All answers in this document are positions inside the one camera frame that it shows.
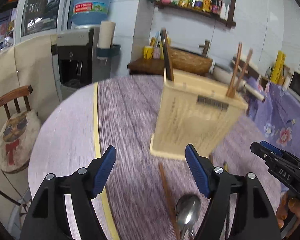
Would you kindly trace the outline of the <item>person's right hand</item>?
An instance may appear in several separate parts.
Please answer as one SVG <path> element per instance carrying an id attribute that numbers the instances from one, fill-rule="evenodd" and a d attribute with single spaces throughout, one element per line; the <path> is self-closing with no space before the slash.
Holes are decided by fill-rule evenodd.
<path id="1" fill-rule="evenodd" d="M 289 198 L 288 193 L 286 192 L 279 204 L 279 207 L 276 211 L 276 218 L 279 228 L 281 229 L 288 216 L 288 211 L 296 215 L 296 222 L 294 223 L 290 234 L 299 226 L 300 224 L 300 201 L 296 198 Z"/>

